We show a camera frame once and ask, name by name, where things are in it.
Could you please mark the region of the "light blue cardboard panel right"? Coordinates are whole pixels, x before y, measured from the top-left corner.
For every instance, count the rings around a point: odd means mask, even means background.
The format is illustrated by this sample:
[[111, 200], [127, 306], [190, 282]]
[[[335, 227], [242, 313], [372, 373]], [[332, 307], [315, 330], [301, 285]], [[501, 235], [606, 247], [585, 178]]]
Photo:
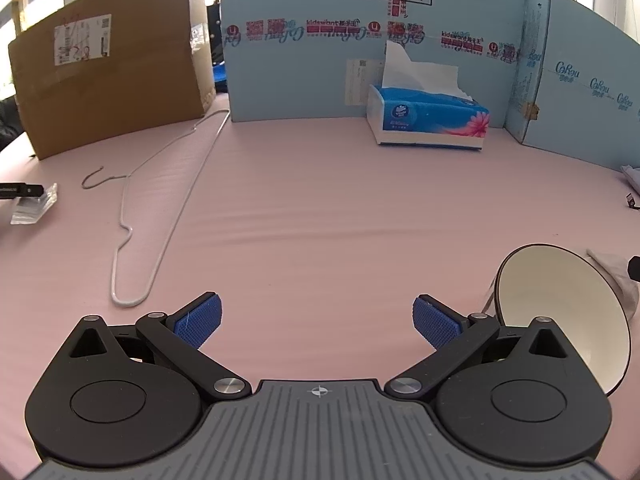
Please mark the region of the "light blue cardboard panel right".
[[531, 148], [638, 166], [638, 42], [574, 0], [525, 0], [504, 126]]

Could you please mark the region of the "white cleaning cloth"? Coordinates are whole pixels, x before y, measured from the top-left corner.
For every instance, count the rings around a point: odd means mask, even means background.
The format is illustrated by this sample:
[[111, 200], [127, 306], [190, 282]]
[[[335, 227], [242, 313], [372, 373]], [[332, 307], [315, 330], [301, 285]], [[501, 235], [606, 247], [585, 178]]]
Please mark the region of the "white cleaning cloth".
[[639, 305], [639, 284], [629, 277], [627, 261], [620, 256], [595, 252], [592, 249], [588, 249], [586, 255], [610, 284], [626, 319], [631, 321]]

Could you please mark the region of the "blue tissue box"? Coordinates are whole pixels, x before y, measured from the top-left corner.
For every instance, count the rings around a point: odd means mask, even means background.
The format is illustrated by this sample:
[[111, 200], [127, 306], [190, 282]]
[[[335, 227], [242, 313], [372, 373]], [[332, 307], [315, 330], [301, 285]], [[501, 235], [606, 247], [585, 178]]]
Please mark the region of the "blue tissue box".
[[367, 122], [380, 145], [479, 151], [490, 113], [458, 85], [453, 65], [414, 62], [388, 40], [382, 82], [368, 93]]

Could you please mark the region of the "white ceramic bowl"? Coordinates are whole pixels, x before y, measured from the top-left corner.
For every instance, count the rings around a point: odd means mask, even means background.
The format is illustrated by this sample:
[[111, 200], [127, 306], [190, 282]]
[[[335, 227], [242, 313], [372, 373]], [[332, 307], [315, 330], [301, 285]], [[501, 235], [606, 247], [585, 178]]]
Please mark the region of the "white ceramic bowl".
[[484, 311], [516, 327], [552, 318], [607, 394], [627, 373], [630, 321], [586, 252], [549, 244], [514, 249], [500, 263]]

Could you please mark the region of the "light blue cardboard panel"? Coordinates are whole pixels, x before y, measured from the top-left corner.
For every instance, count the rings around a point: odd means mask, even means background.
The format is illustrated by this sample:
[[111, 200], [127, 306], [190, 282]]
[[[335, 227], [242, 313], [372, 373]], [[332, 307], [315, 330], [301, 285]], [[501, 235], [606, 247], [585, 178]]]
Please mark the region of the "light blue cardboard panel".
[[236, 122], [357, 117], [389, 42], [454, 66], [459, 88], [506, 119], [525, 0], [221, 0]]
[[638, 166], [638, 42], [574, 0], [525, 0], [504, 126], [531, 148]]

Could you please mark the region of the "clear plastic bag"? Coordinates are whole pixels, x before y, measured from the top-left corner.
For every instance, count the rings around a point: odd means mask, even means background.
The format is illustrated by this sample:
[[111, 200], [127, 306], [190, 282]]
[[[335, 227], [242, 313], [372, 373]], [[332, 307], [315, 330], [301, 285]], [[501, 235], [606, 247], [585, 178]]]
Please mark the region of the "clear plastic bag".
[[12, 226], [32, 226], [58, 201], [58, 185], [53, 183], [39, 197], [21, 197], [17, 200], [11, 217]]

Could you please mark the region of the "brown cardboard box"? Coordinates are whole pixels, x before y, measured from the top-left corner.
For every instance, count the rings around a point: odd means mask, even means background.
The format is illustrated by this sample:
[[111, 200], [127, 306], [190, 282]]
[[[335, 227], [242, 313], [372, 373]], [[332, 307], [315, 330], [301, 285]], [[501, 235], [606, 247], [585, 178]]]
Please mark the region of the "brown cardboard box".
[[76, 0], [9, 45], [40, 159], [202, 117], [215, 97], [205, 0]]

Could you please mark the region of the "light blue cardboard panel left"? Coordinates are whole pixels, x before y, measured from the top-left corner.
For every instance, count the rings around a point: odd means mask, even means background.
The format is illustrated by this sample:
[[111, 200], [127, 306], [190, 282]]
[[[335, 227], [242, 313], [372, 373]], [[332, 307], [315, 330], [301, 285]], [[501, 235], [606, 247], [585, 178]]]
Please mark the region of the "light blue cardboard panel left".
[[454, 66], [459, 88], [506, 119], [525, 0], [221, 0], [236, 122], [357, 117], [389, 42]]

